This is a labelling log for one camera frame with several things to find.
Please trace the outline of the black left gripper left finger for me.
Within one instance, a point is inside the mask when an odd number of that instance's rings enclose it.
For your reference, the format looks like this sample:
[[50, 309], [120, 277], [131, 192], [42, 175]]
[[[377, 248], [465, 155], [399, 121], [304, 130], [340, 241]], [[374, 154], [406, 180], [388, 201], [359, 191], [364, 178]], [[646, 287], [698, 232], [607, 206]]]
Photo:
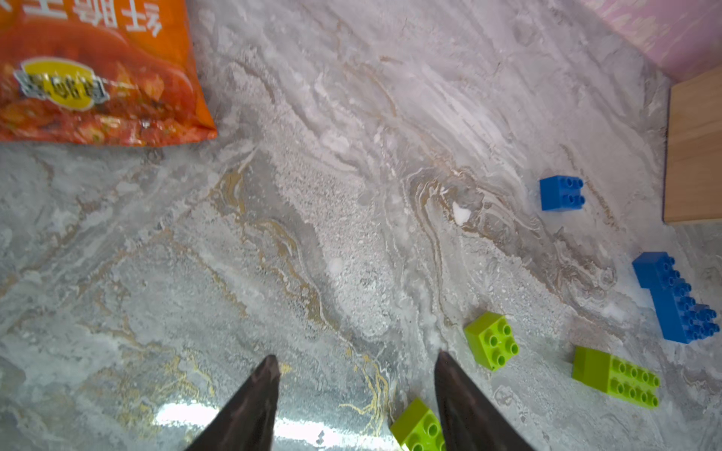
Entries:
[[186, 450], [271, 450], [280, 377], [269, 354]]

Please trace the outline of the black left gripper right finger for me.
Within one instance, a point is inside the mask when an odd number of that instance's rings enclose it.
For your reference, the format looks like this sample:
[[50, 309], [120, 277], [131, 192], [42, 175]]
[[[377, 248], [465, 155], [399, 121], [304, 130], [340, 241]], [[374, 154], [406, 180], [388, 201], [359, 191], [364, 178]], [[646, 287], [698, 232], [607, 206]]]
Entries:
[[447, 450], [531, 449], [446, 351], [438, 353], [434, 389]]

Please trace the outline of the green 2x2 lego brick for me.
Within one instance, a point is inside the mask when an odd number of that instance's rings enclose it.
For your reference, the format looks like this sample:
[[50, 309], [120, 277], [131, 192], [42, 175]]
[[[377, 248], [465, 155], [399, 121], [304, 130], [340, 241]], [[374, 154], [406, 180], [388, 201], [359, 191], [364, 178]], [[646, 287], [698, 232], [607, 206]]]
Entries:
[[391, 425], [390, 431], [402, 450], [447, 450], [439, 420], [420, 398], [416, 398], [406, 408]]
[[487, 311], [464, 327], [464, 336], [475, 361], [496, 372], [519, 354], [513, 329], [504, 315]]

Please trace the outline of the green 2x4 lego brick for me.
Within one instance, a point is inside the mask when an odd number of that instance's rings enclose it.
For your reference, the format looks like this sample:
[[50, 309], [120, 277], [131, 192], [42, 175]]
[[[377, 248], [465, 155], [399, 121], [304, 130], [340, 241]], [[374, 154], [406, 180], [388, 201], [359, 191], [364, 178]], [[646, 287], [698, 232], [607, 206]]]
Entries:
[[584, 385], [645, 409], [656, 409], [660, 400], [656, 391], [660, 378], [647, 368], [618, 356], [577, 346], [573, 378]]

